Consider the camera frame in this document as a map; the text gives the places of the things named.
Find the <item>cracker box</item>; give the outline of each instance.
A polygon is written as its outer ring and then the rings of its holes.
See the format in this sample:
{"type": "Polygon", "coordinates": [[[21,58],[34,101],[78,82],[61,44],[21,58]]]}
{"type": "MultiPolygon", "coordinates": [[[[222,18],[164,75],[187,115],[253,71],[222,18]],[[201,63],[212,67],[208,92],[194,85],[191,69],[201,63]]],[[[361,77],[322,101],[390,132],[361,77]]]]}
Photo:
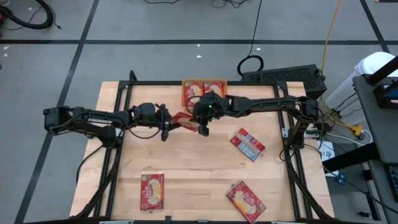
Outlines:
{"type": "Polygon", "coordinates": [[[193,106],[197,101],[199,101],[199,97],[192,98],[189,102],[187,102],[193,96],[202,96],[203,95],[203,82],[201,81],[187,81],[183,84],[183,105],[193,106]]]}
{"type": "Polygon", "coordinates": [[[164,174],[141,174],[141,210],[163,209],[164,174]]]}
{"type": "Polygon", "coordinates": [[[229,140],[234,146],[243,152],[253,162],[262,156],[266,147],[249,134],[244,128],[235,132],[229,140]]]}
{"type": "Polygon", "coordinates": [[[232,185],[226,192],[226,196],[250,224],[255,223],[257,218],[267,210],[267,207],[242,180],[232,185]]]}
{"type": "Polygon", "coordinates": [[[220,95],[220,97],[225,97],[222,82],[203,82],[203,91],[204,93],[213,91],[220,95]]]}
{"type": "Polygon", "coordinates": [[[172,124],[181,124],[182,127],[187,128],[188,130],[191,130],[193,132],[197,132],[199,129],[199,124],[196,121],[192,121],[194,117],[192,115],[183,113],[183,112],[178,112],[176,115],[172,117],[170,122],[172,124]]]}

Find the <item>wooden tabletop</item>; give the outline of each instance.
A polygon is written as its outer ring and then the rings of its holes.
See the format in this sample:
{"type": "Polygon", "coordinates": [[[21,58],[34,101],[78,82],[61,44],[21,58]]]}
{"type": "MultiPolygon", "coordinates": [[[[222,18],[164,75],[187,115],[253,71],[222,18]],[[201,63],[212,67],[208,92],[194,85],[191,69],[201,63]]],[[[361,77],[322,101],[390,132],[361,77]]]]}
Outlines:
{"type": "MultiPolygon", "coordinates": [[[[113,111],[117,87],[118,82],[102,84],[96,110],[113,111]]],[[[290,82],[288,88],[292,96],[305,94],[302,83],[290,82]]],[[[228,94],[253,99],[275,97],[271,86],[229,86],[228,94]]],[[[173,115],[183,111],[180,99],[181,86],[178,85],[137,85],[132,88],[130,106],[164,103],[173,115]]],[[[231,184],[243,180],[268,208],[259,221],[293,221],[286,166],[279,159],[282,138],[277,113],[255,113],[239,119],[224,117],[208,127],[208,137],[179,128],[169,133],[166,142],[160,140],[160,135],[138,139],[126,132],[111,218],[164,220],[166,215],[171,215],[173,220],[245,221],[225,196],[231,184]],[[266,146],[264,155],[255,162],[229,142],[242,127],[266,146]],[[140,211],[141,172],[148,170],[162,171],[165,175],[164,209],[153,213],[140,211]]],[[[140,136],[149,136],[155,131],[134,128],[140,136]]],[[[305,143],[317,146],[313,139],[306,139],[305,143]]],[[[85,156],[100,145],[97,139],[88,140],[85,156]]],[[[102,149],[81,168],[71,215],[80,212],[98,188],[104,152],[102,149]]],[[[309,191],[323,209],[334,216],[319,153],[306,147],[301,155],[309,191]]],[[[298,188],[297,192],[300,213],[305,217],[302,194],[298,188]]],[[[108,192],[105,192],[104,204],[107,198],[108,192]]]]}

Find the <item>keyboard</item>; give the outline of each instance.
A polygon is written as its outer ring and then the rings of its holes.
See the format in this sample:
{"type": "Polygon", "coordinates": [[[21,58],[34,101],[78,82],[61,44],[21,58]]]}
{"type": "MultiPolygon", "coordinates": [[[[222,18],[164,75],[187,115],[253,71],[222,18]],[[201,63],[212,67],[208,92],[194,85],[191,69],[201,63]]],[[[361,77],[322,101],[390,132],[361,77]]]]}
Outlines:
{"type": "Polygon", "coordinates": [[[386,166],[387,178],[396,202],[398,202],[398,166],[386,166]]]}

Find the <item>white cable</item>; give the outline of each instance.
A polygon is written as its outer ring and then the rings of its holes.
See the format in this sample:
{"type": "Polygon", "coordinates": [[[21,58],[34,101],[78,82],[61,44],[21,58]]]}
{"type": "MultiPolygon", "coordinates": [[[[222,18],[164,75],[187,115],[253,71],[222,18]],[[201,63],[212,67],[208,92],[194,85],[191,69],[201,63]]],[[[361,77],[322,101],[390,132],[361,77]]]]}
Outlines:
{"type": "Polygon", "coordinates": [[[372,143],[372,142],[373,142],[373,136],[372,136],[372,134],[371,134],[370,131],[363,129],[361,132],[362,132],[362,133],[364,133],[364,132],[368,133],[369,136],[371,137],[371,139],[369,140],[369,143],[372,143]]]}
{"type": "Polygon", "coordinates": [[[358,145],[360,145],[360,146],[364,146],[364,144],[362,144],[362,143],[359,143],[359,142],[356,142],[356,141],[354,141],[354,140],[352,140],[352,139],[350,139],[350,138],[344,137],[344,136],[338,136],[338,135],[335,135],[335,134],[330,134],[330,133],[326,133],[326,134],[327,134],[327,135],[329,135],[329,136],[336,137],[336,138],[345,139],[345,140],[347,140],[347,141],[350,141],[350,142],[356,143],[356,144],[358,144],[358,145]]]}
{"type": "Polygon", "coordinates": [[[8,5],[10,4],[10,2],[11,2],[11,0],[0,0],[0,4],[1,4],[1,6],[3,6],[3,7],[8,6],[8,5]]]}

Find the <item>metal bracket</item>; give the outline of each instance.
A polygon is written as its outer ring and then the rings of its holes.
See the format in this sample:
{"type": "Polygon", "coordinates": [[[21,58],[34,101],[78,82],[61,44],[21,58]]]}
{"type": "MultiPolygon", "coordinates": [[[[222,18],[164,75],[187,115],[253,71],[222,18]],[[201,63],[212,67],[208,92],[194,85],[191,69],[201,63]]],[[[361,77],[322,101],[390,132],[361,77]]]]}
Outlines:
{"type": "Polygon", "coordinates": [[[282,128],[282,137],[284,139],[289,138],[289,128],[282,128]]]}

